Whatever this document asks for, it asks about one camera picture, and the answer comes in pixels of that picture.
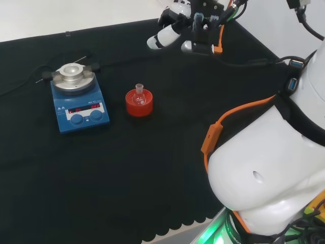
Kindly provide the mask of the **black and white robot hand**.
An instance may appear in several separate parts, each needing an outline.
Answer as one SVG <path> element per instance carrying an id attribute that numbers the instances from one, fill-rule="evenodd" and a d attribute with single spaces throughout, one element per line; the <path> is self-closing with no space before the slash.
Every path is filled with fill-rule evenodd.
<path id="1" fill-rule="evenodd" d="M 158 19 L 162 29 L 147 40 L 147 46 L 153 50 L 165 48 L 189 29 L 192 39 L 182 44 L 184 51 L 203 53 L 217 48 L 221 53 L 223 26 L 217 23 L 223 11 L 224 5 L 218 1 L 173 1 Z"/>

